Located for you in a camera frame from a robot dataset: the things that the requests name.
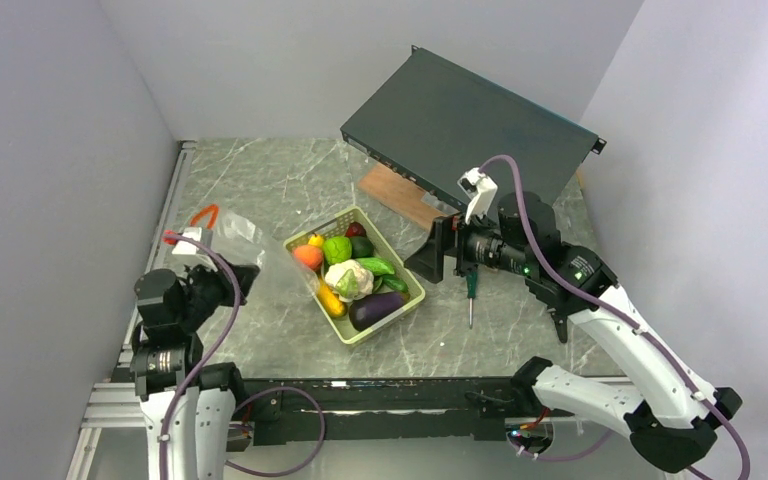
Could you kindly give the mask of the clear orange zip bag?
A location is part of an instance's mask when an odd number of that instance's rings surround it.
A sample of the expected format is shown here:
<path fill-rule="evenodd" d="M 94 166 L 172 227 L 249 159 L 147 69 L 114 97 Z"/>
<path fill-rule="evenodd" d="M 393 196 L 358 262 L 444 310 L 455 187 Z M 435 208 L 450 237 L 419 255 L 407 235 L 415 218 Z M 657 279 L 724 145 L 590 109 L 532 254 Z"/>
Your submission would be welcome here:
<path fill-rule="evenodd" d="M 230 264 L 260 268 L 246 294 L 250 305 L 300 308 L 313 303 L 317 276 L 262 226 L 216 204 L 198 211 L 187 225 L 207 232 L 209 246 Z"/>

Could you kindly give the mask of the purple eggplant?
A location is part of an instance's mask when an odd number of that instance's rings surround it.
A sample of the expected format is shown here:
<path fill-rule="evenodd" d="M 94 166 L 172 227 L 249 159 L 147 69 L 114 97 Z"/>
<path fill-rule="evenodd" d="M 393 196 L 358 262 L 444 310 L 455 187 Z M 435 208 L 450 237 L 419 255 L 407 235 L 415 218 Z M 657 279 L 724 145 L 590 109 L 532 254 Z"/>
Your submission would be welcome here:
<path fill-rule="evenodd" d="M 354 301 L 348 310 L 349 321 L 357 331 L 363 331 L 402 308 L 408 296 L 398 291 L 376 293 Z"/>

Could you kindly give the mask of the orange peach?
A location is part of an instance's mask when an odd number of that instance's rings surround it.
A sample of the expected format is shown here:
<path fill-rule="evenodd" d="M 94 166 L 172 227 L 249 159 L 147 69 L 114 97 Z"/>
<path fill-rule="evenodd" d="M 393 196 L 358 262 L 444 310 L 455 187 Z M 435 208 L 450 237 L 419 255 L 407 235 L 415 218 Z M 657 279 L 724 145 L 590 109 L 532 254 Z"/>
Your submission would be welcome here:
<path fill-rule="evenodd" d="M 323 250 L 315 245 L 303 244 L 292 250 L 293 257 L 313 272 L 318 272 L 325 261 Z"/>

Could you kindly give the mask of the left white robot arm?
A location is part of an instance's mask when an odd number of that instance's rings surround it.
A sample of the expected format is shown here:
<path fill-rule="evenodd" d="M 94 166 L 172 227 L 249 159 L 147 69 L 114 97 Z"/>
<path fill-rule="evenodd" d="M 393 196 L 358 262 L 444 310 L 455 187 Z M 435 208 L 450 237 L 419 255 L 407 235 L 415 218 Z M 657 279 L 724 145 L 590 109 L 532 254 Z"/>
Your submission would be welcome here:
<path fill-rule="evenodd" d="M 226 275 L 203 265 L 180 277 L 170 269 L 144 274 L 134 286 L 141 317 L 130 365 L 148 441 L 152 479 L 220 479 L 232 419 L 247 406 L 232 362 L 197 366 L 197 331 L 218 307 L 234 302 Z"/>

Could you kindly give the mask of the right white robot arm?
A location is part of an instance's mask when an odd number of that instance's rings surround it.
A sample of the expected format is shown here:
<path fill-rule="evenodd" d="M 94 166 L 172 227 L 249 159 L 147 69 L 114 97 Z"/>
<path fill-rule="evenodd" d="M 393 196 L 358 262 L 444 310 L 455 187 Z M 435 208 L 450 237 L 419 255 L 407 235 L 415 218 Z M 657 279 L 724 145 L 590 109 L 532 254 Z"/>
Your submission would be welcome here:
<path fill-rule="evenodd" d="M 466 277 L 480 266 L 518 275 L 542 302 L 558 329 L 584 330 L 626 374 L 617 387 L 573 374 L 534 356 L 511 378 L 517 411 L 534 415 L 561 410 L 598 423 L 629 439 L 654 467 L 670 473 L 690 470 L 717 440 L 742 399 L 730 387 L 712 386 L 665 347 L 631 303 L 616 275 L 592 250 L 562 240 L 553 208 L 533 193 L 524 195 L 521 216 L 514 194 L 497 206 L 497 220 L 462 215 L 434 219 L 426 242 L 404 265 L 438 283 L 445 260 Z M 528 243 L 528 221 L 537 248 Z"/>

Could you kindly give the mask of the dark green cucumber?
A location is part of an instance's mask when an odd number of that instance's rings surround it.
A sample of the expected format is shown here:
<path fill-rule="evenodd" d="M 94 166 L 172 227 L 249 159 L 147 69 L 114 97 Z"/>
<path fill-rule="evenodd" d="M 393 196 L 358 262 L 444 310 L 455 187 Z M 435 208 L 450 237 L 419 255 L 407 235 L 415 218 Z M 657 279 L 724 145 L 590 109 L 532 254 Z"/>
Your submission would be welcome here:
<path fill-rule="evenodd" d="M 388 288 L 390 288 L 393 291 L 398 291 L 401 293 L 408 293 L 409 287 L 408 284 L 399 278 L 398 276 L 394 274 L 387 274 L 383 275 L 381 277 L 382 284 Z"/>

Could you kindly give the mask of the dark green avocado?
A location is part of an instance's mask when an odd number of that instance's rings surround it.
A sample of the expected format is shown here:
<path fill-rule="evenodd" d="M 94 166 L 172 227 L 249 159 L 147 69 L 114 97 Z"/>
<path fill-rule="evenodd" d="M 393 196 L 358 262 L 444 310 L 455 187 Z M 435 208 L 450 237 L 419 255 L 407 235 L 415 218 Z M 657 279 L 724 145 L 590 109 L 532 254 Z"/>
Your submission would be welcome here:
<path fill-rule="evenodd" d="M 356 258 L 368 258 L 375 254 L 374 244 L 365 236 L 351 236 L 349 237 L 351 243 L 351 257 Z"/>

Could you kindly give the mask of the brown wooden board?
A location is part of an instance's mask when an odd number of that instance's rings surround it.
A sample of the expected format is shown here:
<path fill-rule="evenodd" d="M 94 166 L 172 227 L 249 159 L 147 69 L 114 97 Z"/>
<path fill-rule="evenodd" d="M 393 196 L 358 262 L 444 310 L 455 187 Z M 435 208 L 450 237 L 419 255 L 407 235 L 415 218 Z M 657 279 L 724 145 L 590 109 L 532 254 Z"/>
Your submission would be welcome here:
<path fill-rule="evenodd" d="M 358 182 L 361 191 L 428 232 L 437 217 L 448 216 L 427 203 L 426 191 L 415 183 L 376 164 Z"/>

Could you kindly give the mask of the white cauliflower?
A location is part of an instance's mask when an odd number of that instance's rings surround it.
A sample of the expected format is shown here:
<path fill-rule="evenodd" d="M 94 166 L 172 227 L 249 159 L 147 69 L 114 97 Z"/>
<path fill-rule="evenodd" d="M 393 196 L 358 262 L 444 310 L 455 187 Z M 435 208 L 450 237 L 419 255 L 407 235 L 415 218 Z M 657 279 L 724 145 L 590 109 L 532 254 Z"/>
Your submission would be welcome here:
<path fill-rule="evenodd" d="M 353 302 L 373 293 L 375 277 L 358 261 L 347 260 L 330 266 L 324 281 L 341 301 Z"/>

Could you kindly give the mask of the dark red fruit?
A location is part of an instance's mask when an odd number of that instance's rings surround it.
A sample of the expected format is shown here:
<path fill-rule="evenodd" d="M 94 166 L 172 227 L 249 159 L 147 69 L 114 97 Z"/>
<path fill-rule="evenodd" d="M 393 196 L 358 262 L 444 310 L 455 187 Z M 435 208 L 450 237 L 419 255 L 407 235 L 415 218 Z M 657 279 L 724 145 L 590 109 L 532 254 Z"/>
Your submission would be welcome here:
<path fill-rule="evenodd" d="M 366 237 L 366 228 L 359 222 L 351 222 L 345 231 L 345 236 L 349 238 L 353 237 Z"/>

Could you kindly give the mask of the light green pepper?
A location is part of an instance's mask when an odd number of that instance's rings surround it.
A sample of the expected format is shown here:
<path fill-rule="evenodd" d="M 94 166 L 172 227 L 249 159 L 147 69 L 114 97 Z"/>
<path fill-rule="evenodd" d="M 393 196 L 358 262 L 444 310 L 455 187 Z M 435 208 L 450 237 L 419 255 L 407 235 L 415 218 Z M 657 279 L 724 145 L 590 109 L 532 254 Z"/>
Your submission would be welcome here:
<path fill-rule="evenodd" d="M 323 243 L 322 251 L 329 265 L 337 265 L 352 258 L 352 243 L 346 236 L 330 237 Z"/>

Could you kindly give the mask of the small yellow pepper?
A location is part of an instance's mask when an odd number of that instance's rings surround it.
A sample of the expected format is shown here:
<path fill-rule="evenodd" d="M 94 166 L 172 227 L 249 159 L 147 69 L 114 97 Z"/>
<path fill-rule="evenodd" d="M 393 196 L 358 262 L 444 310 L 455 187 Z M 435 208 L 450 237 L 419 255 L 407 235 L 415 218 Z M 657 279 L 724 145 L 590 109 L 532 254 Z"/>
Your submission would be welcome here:
<path fill-rule="evenodd" d="M 319 234 L 313 234 L 308 239 L 307 244 L 321 249 L 324 246 L 325 242 L 326 242 L 326 238 L 324 236 Z"/>

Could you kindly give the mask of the black pliers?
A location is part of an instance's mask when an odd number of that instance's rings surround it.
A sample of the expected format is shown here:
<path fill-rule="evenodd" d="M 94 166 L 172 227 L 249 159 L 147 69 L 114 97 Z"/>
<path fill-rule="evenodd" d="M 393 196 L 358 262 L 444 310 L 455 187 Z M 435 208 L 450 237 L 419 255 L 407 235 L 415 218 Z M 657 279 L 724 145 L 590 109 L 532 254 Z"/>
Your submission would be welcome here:
<path fill-rule="evenodd" d="M 569 327 L 568 327 L 569 312 L 566 309 L 554 308 L 554 307 L 548 308 L 547 312 L 549 313 L 553 321 L 553 325 L 555 328 L 558 341 L 561 344 L 567 344 L 569 341 Z"/>

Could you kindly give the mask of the black network switch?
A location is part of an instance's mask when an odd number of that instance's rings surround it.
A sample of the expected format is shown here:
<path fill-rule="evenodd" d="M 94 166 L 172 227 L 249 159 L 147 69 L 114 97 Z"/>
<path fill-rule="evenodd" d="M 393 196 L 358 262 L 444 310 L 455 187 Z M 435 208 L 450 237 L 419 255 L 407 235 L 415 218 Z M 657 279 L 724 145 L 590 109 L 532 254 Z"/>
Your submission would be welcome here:
<path fill-rule="evenodd" d="M 606 145 L 598 134 L 419 47 L 340 132 L 458 211 L 469 202 L 461 176 L 490 157 L 511 156 L 524 191 L 553 203 L 587 156 Z"/>

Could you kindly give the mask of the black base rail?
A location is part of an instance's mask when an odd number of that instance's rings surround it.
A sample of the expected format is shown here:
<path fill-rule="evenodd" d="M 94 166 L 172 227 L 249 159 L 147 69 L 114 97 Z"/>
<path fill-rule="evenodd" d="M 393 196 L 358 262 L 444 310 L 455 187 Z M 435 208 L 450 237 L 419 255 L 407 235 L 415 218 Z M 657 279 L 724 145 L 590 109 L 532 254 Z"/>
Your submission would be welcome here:
<path fill-rule="evenodd" d="M 245 379 L 232 398 L 229 447 L 324 439 L 467 438 L 544 452 L 584 420 L 515 395 L 507 377 Z"/>

